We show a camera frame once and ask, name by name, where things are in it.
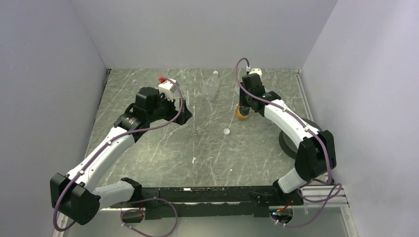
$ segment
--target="clear plastic bottle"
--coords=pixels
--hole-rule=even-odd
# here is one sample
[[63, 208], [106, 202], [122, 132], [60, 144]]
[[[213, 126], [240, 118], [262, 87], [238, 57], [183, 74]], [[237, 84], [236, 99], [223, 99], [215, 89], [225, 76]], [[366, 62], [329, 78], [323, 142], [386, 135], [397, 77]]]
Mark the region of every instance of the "clear plastic bottle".
[[219, 87], [220, 77], [218, 76], [218, 72], [214, 71], [212, 76], [204, 82], [203, 97], [208, 101], [212, 101], [216, 96]]

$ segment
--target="white wall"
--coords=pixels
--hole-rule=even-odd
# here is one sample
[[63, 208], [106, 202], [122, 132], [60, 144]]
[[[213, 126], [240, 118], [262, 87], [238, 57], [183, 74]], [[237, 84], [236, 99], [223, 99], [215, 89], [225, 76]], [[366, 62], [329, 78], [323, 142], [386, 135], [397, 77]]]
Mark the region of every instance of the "white wall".
[[71, 2], [108, 68], [301, 68], [337, 0]]
[[419, 2], [339, 0], [303, 67], [362, 237], [417, 236]]
[[105, 66], [68, 0], [0, 3], [0, 235], [52, 235], [49, 180], [83, 159]]

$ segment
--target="robotic arm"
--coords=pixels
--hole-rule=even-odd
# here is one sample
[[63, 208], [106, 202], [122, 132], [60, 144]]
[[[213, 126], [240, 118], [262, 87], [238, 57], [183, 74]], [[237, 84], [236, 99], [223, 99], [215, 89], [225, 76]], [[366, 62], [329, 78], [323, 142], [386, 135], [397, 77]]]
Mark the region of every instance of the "robotic arm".
[[[162, 77], [159, 80], [161, 82], [159, 89], [152, 87], [140, 89], [136, 95], [135, 103], [130, 104], [125, 112], [119, 116], [106, 138], [86, 159], [65, 176], [59, 173], [53, 176], [50, 181], [52, 207], [56, 206], [64, 188], [77, 174], [80, 174], [80, 177], [70, 186], [58, 210], [80, 225], [88, 223], [97, 211], [104, 207], [122, 201], [143, 199], [141, 185], [129, 178], [123, 178], [115, 184], [100, 188], [96, 186], [117, 158], [136, 143], [145, 131], [123, 134], [133, 130], [149, 128], [150, 123], [160, 119], [169, 121], [177, 115], [178, 111], [173, 96], [176, 87]], [[182, 111], [174, 122], [184, 125], [191, 117], [192, 113], [186, 108], [186, 102], [183, 99]], [[110, 141], [116, 136], [121, 137], [114, 142]], [[82, 168], [98, 151], [100, 153], [96, 159], [84, 169], [85, 171], [82, 171]]]
[[277, 93], [265, 91], [265, 87], [260, 80], [260, 74], [259, 70], [242, 77], [241, 85], [256, 97], [272, 102], [284, 109], [281, 110], [271, 104], [256, 100], [240, 89], [240, 101], [236, 114], [239, 118], [245, 118], [251, 108], [274, 122], [298, 147], [294, 168], [273, 183], [276, 198], [287, 200], [289, 195], [299, 187], [327, 171], [325, 155], [321, 145], [308, 130], [314, 132], [325, 144], [327, 148], [325, 152], [328, 154], [331, 169], [336, 167], [334, 140], [332, 134], [327, 130], [320, 131], [306, 122], [304, 122], [305, 128], [303, 128], [296, 118], [300, 121], [303, 120], [290, 111]]

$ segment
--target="orange wire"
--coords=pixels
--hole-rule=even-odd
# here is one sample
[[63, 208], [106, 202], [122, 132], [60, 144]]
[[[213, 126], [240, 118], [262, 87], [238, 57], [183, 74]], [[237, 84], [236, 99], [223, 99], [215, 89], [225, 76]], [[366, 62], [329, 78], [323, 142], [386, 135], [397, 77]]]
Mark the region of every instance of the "orange wire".
[[287, 205], [284, 208], [276, 210], [277, 212], [284, 211], [291, 204], [291, 199], [288, 201]]

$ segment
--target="marble table top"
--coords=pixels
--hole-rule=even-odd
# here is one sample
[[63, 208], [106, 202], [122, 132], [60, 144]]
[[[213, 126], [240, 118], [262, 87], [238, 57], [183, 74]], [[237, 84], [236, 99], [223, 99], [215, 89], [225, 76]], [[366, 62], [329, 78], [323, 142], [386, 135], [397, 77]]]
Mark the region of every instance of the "marble table top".
[[[221, 84], [215, 99], [202, 96], [203, 81], [214, 69], [112, 70], [100, 103], [87, 153], [106, 136], [114, 121], [133, 103], [140, 87], [157, 88], [160, 75], [180, 84], [193, 117], [183, 126], [170, 124], [146, 132], [129, 148], [99, 185], [129, 177], [144, 187], [272, 185], [293, 168], [294, 160], [278, 144], [280, 129], [251, 112], [234, 115], [238, 88], [233, 69], [217, 69]], [[294, 112], [307, 118], [302, 94], [291, 69], [262, 69], [262, 83], [278, 93]], [[163, 123], [152, 123], [155, 126]], [[229, 135], [223, 130], [230, 129]]]

